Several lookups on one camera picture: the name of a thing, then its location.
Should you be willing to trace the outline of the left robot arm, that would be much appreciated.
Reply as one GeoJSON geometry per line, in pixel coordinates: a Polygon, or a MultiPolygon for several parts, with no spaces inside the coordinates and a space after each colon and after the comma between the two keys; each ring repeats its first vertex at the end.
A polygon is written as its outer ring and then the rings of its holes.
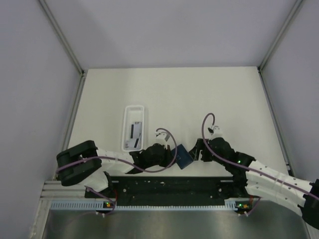
{"type": "Polygon", "coordinates": [[[146,150],[118,153],[88,140],[57,154],[56,173],[62,186],[82,185],[106,198],[113,191],[110,174],[159,173],[171,167],[176,157],[170,146],[159,143],[146,150]]]}

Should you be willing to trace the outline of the blue card holder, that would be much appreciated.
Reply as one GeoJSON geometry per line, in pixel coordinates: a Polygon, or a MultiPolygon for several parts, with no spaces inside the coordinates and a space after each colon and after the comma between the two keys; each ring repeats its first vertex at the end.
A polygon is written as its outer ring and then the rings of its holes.
{"type": "Polygon", "coordinates": [[[174,155],[176,151],[177,156],[175,161],[181,170],[193,163],[193,158],[182,144],[179,144],[177,147],[171,150],[172,155],[174,155]]]}

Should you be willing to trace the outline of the white plastic basket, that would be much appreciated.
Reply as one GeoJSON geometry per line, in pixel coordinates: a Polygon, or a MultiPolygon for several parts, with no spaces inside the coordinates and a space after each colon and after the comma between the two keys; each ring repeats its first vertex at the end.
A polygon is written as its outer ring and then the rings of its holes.
{"type": "Polygon", "coordinates": [[[141,105],[126,106],[124,111],[122,151],[140,151],[144,147],[145,107],[141,105]]]}

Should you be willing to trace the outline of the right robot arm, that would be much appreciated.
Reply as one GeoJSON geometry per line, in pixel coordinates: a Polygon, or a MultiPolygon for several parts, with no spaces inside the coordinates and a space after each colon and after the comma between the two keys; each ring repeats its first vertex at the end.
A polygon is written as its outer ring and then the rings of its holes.
{"type": "Polygon", "coordinates": [[[315,229],[319,227],[319,182],[310,182],[278,172],[254,157],[235,151],[223,138],[198,139],[189,152],[194,160],[215,161],[232,174],[233,192],[247,194],[277,203],[315,229]]]}

